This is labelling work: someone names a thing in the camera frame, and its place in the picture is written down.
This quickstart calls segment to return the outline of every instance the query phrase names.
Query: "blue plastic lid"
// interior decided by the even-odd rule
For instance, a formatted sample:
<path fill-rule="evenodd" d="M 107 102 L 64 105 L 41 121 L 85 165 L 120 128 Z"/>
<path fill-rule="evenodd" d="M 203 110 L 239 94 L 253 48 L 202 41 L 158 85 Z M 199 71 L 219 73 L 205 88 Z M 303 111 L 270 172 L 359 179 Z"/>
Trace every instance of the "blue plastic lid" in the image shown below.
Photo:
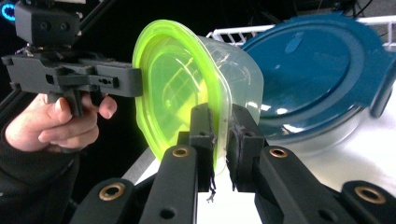
<path fill-rule="evenodd" d="M 270 140 L 323 133 L 365 107 L 379 117 L 396 72 L 377 33 L 339 14 L 293 18 L 242 49 L 264 76 L 259 126 Z"/>

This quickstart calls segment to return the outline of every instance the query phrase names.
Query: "black handheld device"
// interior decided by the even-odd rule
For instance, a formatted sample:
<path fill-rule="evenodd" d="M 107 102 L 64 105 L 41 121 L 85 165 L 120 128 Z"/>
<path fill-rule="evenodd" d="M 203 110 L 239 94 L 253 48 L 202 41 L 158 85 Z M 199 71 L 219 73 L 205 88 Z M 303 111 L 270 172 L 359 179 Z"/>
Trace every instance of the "black handheld device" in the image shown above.
<path fill-rule="evenodd" d="M 80 35 L 80 18 L 54 5 L 54 0 L 23 0 L 15 5 L 17 36 L 28 44 L 15 55 L 2 57 L 12 88 L 46 93 L 51 103 L 64 97 L 74 116 L 83 116 L 81 91 L 90 92 L 96 105 L 102 93 L 142 95 L 140 69 L 101 53 L 72 49 Z"/>

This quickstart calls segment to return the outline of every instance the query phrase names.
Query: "black sleeve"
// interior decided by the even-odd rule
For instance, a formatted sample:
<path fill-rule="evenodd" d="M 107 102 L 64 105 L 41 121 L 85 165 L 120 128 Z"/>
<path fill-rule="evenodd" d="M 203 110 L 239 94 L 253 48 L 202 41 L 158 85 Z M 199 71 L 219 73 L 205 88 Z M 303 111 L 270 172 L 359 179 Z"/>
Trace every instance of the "black sleeve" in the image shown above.
<path fill-rule="evenodd" d="M 60 223 L 78 173 L 78 153 L 23 152 L 0 142 L 0 223 Z"/>

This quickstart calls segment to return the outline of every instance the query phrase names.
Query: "neon green lid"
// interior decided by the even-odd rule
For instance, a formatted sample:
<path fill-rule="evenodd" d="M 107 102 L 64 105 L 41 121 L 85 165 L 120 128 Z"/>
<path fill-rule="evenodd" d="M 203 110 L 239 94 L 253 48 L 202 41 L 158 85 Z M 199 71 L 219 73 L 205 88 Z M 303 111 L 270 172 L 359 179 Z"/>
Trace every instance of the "neon green lid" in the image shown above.
<path fill-rule="evenodd" d="M 135 98 L 137 124 L 158 160 L 179 132 L 190 129 L 191 109 L 203 103 L 212 110 L 217 147 L 225 149 L 231 94 L 197 35 L 175 21 L 154 21 L 137 39 L 133 67 L 143 75 L 143 95 Z M 219 152 L 214 155 L 216 161 Z"/>

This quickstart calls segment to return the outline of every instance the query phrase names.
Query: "white wire rack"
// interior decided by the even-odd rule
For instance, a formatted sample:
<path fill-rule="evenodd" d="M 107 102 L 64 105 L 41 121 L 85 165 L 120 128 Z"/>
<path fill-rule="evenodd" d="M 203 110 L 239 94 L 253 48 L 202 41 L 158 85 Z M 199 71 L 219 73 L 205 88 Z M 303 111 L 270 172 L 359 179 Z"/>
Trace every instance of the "white wire rack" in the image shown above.
<path fill-rule="evenodd" d="M 396 15 L 393 16 L 381 16 L 381 17 L 367 17 L 358 18 L 358 22 L 361 22 L 368 26 L 387 26 L 388 31 L 387 40 L 384 41 L 384 48 L 389 51 L 396 51 L 396 42 L 393 40 L 393 26 L 396 24 Z M 229 43 L 233 46 L 240 47 L 248 40 L 249 37 L 253 37 L 260 32 L 273 28 L 274 25 L 263 25 L 263 26 L 249 26 L 249 27 L 237 27 L 228 29 L 216 29 L 210 32 L 206 37 L 213 38 L 218 41 Z"/>

